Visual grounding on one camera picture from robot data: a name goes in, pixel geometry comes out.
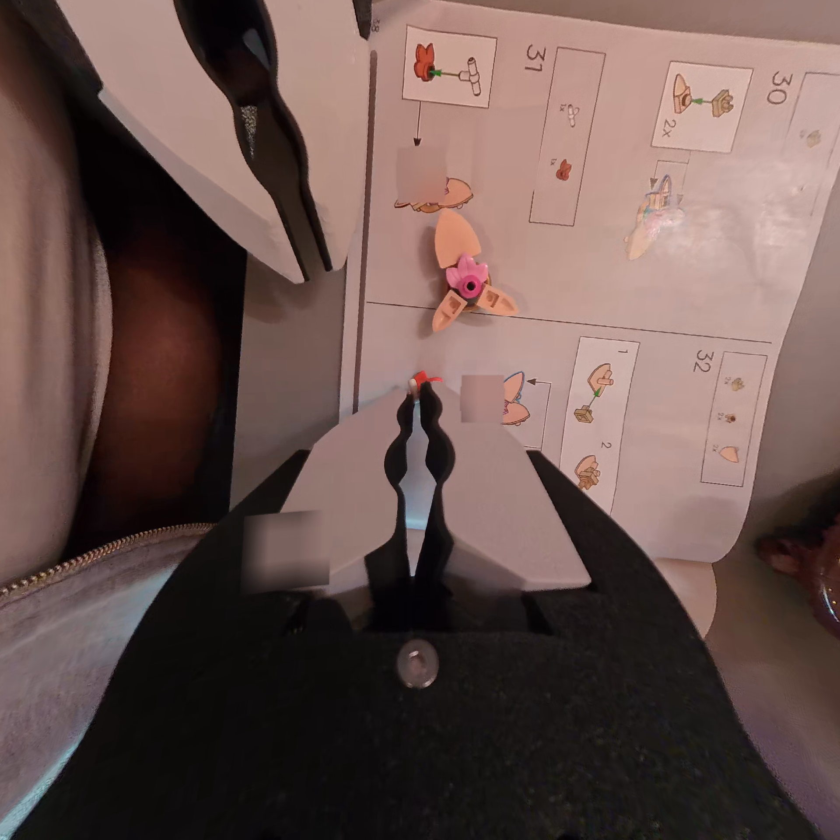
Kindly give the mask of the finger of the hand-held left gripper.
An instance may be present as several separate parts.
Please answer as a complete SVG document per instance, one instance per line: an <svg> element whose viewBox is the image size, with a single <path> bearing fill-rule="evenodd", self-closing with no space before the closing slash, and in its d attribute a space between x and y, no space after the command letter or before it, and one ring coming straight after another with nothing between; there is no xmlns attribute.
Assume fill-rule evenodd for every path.
<svg viewBox="0 0 840 840"><path fill-rule="evenodd" d="M371 2L243 2L254 171L280 216L273 270L338 270L362 213Z"/></svg>
<svg viewBox="0 0 840 840"><path fill-rule="evenodd" d="M302 283L277 208L240 148L234 111L188 45L174 3L58 6L103 83L103 104L231 239Z"/></svg>

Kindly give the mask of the person's light garment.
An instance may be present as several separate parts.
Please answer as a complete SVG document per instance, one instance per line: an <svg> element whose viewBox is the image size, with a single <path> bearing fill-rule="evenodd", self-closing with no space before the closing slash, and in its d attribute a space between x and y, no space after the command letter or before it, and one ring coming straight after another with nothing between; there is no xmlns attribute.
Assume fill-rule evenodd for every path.
<svg viewBox="0 0 840 840"><path fill-rule="evenodd" d="M96 441L112 301L57 83L1 23L1 577L56 561Z"/></svg>

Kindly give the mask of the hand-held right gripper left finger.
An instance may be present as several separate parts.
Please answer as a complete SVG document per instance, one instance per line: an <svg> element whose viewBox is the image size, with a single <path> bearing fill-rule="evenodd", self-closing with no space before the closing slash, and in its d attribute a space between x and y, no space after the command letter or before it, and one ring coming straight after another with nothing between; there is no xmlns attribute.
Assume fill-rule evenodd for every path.
<svg viewBox="0 0 840 840"><path fill-rule="evenodd" d="M329 582L317 595L341 604L359 629L373 601L364 558L396 530L397 493L385 474L385 455L401 432L398 409L406 392L395 388L345 418L312 448L282 511L317 512L317 545L329 564Z"/></svg>

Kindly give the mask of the dark brown beaded object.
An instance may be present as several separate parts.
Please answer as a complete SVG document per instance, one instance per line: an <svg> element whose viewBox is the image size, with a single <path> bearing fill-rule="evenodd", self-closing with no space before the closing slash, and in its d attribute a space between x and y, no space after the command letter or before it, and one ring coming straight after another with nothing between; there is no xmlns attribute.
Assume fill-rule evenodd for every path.
<svg viewBox="0 0 840 840"><path fill-rule="evenodd" d="M775 572L805 591L815 620L839 638L839 484L834 482L803 519L759 537L754 548Z"/></svg>

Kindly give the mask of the person's leg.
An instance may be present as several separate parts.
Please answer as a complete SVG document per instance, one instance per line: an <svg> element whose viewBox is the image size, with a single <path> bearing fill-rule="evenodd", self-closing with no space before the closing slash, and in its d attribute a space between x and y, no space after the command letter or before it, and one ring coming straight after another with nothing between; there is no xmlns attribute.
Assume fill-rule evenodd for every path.
<svg viewBox="0 0 840 840"><path fill-rule="evenodd" d="M108 263L112 353L66 556L227 512L247 260L115 119L70 114Z"/></svg>

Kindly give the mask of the toy brick flower assembly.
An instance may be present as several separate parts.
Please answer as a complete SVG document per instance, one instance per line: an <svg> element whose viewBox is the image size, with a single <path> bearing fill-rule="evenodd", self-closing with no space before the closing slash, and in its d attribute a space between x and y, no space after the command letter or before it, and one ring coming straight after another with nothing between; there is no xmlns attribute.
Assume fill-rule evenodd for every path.
<svg viewBox="0 0 840 840"><path fill-rule="evenodd" d="M434 332L450 327L467 309L477 308L502 317L519 313L514 299L492 285L488 265L477 260L481 246L476 232L455 210L445 208L439 212L434 247L448 287L433 316Z"/></svg>

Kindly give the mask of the toy brick instruction booklet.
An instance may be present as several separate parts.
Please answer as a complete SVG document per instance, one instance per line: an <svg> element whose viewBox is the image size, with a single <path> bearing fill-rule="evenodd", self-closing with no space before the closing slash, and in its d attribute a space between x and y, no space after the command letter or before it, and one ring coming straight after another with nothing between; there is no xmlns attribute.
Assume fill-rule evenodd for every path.
<svg viewBox="0 0 840 840"><path fill-rule="evenodd" d="M720 561L838 176L838 43L383 2L370 48L341 414L498 374L512 436L653 559ZM433 331L445 208L517 315Z"/></svg>

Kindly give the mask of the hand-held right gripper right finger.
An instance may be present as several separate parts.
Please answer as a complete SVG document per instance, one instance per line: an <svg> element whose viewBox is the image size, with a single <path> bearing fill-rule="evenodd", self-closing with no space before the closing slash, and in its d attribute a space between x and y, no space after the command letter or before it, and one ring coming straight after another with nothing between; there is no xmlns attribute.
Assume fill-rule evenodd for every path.
<svg viewBox="0 0 840 840"><path fill-rule="evenodd" d="M502 381L459 393L413 381L435 481L416 566L416 614L428 628L455 609L484 617L522 595L585 589L585 568L527 450L503 424Z"/></svg>

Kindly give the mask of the grey zippered cloth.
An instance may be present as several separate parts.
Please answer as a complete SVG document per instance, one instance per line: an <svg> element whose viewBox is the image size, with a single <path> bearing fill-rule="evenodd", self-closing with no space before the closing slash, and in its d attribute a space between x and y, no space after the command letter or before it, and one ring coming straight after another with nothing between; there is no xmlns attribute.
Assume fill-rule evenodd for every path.
<svg viewBox="0 0 840 840"><path fill-rule="evenodd" d="M143 531L2 586L2 839L67 764L142 616L213 527Z"/></svg>

